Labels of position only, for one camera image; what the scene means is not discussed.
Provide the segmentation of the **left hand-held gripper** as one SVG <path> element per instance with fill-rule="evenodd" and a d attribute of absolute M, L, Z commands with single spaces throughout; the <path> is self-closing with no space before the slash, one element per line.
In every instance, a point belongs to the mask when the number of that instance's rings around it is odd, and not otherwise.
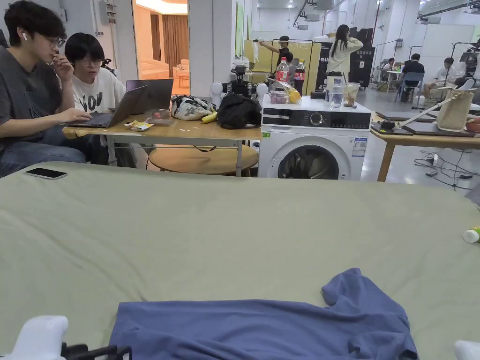
<path fill-rule="evenodd" d="M 42 315 L 29 319 L 21 328 L 11 353 L 2 360 L 67 360 L 87 353 L 86 344 L 67 346 L 64 335 L 69 322 L 65 316 Z M 109 345 L 91 350 L 89 360 L 131 360 L 132 347 Z"/>

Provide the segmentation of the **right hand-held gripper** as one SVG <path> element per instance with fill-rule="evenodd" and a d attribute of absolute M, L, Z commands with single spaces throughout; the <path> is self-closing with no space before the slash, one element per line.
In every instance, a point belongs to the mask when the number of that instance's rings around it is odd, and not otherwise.
<path fill-rule="evenodd" d="M 457 360 L 479 360 L 480 343 L 458 340 L 454 344 L 454 354 Z"/>

